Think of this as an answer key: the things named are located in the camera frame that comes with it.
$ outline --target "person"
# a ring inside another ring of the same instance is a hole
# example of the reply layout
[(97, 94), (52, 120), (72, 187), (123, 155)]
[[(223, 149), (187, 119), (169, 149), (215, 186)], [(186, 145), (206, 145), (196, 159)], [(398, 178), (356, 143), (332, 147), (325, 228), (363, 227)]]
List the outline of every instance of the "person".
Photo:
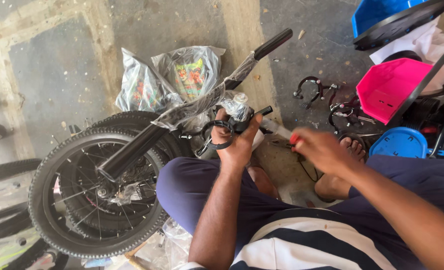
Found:
[[(223, 109), (217, 119), (228, 119)], [(325, 173), (316, 193), (344, 200), (303, 208), (278, 200), (261, 168), (245, 168), (261, 120), (218, 150), (220, 160), (178, 157), (160, 171), (160, 204), (193, 235), (182, 269), (444, 269), (444, 160), (374, 155), (364, 164), (357, 142), (297, 128), (292, 150)], [(212, 131), (215, 144), (229, 136)]]

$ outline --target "navy shorts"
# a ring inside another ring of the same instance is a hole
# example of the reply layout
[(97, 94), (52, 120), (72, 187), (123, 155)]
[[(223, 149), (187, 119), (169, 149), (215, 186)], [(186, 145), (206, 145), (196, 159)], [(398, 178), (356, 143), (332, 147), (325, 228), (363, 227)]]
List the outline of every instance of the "navy shorts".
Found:
[[(367, 165), (444, 211), (444, 160), (374, 155), (368, 159)], [(178, 157), (160, 171), (157, 182), (159, 202), (191, 234), (195, 231), (219, 168), (220, 160)], [(351, 187), (349, 197), (328, 209), (344, 216), (360, 233), (381, 246), (384, 249), (381, 252), (397, 268), (424, 269), (385, 218), (357, 189)], [(293, 208), (301, 207), (259, 192), (245, 170), (237, 216), (236, 254), (269, 217)]]

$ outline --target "striped shirt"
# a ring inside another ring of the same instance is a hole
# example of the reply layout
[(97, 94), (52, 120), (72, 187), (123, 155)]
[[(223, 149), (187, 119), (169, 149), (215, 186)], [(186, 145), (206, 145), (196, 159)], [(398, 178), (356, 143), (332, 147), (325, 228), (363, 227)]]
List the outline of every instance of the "striped shirt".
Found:
[[(392, 270), (385, 249), (337, 213), (318, 208), (273, 215), (239, 252), (231, 270)], [(205, 269), (189, 262), (181, 270)]]

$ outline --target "black handlebar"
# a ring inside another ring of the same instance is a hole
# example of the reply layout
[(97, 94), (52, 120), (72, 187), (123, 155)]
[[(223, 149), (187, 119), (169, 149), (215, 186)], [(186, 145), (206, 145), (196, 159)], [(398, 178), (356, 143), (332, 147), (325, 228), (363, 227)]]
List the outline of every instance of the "black handlebar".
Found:
[[(254, 51), (254, 58), (258, 61), (269, 52), (275, 50), (285, 41), (289, 40), (293, 35), (290, 28), (287, 28), (274, 36), (266, 43), (262, 44)], [(225, 80), (225, 89), (233, 90), (242, 81)], [(139, 133), (132, 141), (124, 145), (117, 153), (112, 155), (108, 160), (103, 162), (97, 170), (107, 177), (110, 181), (116, 182), (128, 168), (133, 166), (149, 149), (157, 143), (165, 134), (169, 132), (168, 129), (150, 124), (141, 133)]]

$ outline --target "pink plastic basket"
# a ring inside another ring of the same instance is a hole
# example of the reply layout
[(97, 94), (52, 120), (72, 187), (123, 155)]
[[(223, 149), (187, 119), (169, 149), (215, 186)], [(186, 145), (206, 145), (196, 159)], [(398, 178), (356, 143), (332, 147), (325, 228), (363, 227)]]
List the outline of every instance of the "pink plastic basket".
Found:
[(387, 124), (431, 68), (409, 58), (372, 66), (356, 87), (363, 112)]

